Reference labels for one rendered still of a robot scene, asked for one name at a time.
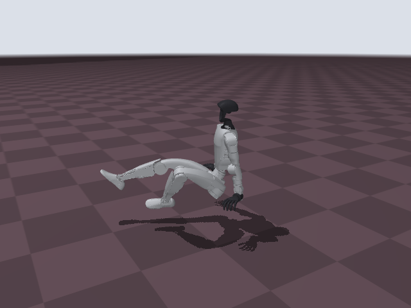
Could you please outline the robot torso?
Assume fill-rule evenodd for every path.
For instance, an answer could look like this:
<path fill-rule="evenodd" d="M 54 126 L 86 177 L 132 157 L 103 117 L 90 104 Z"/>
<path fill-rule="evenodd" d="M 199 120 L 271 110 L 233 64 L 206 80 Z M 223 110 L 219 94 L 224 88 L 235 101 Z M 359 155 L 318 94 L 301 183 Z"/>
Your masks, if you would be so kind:
<path fill-rule="evenodd" d="M 214 169 L 214 171 L 208 171 L 208 173 L 213 174 L 223 184 L 225 184 L 225 180 L 223 179 L 225 176 L 225 170 L 227 170 L 228 165 L 231 165 L 231 161 L 229 159 L 227 148 L 224 144 L 224 135 L 226 133 L 233 133 L 238 139 L 238 133 L 236 129 L 232 130 L 231 127 L 226 125 L 225 127 L 227 129 L 221 129 L 222 125 L 223 124 L 220 124 L 217 127 L 214 135 L 214 163 L 216 168 Z"/>

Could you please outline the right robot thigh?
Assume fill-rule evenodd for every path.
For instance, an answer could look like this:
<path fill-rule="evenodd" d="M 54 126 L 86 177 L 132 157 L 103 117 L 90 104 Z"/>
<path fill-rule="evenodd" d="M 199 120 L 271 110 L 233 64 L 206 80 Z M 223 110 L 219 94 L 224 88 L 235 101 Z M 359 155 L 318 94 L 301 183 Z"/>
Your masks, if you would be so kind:
<path fill-rule="evenodd" d="M 181 158 L 169 158 L 169 159 L 164 159 L 160 160 L 155 163 L 154 165 L 154 171 L 158 175 L 163 175 L 167 172 L 169 168 L 175 169 L 177 166 L 184 166 L 187 168 L 192 168 L 192 169 L 199 169 L 202 171 L 208 172 L 209 169 L 206 168 L 205 166 L 194 162 L 192 160 L 186 160 L 186 159 L 181 159 Z"/>

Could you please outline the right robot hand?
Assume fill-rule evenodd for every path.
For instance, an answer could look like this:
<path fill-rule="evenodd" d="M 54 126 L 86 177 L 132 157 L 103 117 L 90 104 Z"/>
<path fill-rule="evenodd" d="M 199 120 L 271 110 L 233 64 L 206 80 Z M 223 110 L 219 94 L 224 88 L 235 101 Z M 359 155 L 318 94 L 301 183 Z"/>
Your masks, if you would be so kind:
<path fill-rule="evenodd" d="M 211 171 L 214 171 L 214 169 L 215 169 L 215 167 L 214 167 L 214 164 L 204 164 L 203 166 L 205 166 L 206 168 L 208 168 L 208 169 L 211 169 Z"/>

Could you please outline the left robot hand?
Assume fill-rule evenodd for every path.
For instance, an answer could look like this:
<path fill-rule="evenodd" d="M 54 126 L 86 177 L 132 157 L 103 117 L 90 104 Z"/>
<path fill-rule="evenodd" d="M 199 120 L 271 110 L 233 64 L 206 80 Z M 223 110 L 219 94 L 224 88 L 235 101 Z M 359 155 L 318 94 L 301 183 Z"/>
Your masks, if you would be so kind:
<path fill-rule="evenodd" d="M 224 200 L 222 202 L 223 205 L 223 209 L 225 210 L 225 206 L 227 205 L 226 210 L 228 211 L 229 205 L 231 203 L 230 206 L 230 211 L 232 210 L 232 205 L 234 204 L 234 211 L 236 210 L 236 204 L 241 201 L 243 199 L 243 194 L 238 194 L 238 193 L 234 193 L 232 197 L 227 198 L 226 200 Z"/>

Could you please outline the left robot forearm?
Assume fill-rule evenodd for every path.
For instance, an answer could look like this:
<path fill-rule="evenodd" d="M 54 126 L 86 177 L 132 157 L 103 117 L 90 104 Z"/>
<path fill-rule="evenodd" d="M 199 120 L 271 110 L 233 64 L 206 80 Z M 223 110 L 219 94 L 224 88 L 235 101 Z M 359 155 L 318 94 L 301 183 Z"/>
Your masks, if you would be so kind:
<path fill-rule="evenodd" d="M 233 186 L 234 186 L 234 193 L 243 194 L 243 184 L 242 184 L 242 172 L 239 165 L 236 165 L 235 168 L 235 175 L 232 176 Z"/>

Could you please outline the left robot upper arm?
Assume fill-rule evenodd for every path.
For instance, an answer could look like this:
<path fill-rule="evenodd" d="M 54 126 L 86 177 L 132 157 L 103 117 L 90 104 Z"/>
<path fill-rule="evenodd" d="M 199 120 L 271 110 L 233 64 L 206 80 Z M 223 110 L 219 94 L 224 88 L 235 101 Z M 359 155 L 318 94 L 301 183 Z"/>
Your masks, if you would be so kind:
<path fill-rule="evenodd" d="M 227 170 L 229 174 L 235 175 L 236 173 L 234 168 L 236 165 L 240 165 L 238 153 L 238 140 L 233 133 L 226 133 L 224 137 L 224 144 L 227 148 L 229 159 L 231 161 L 231 165 L 228 165 Z"/>

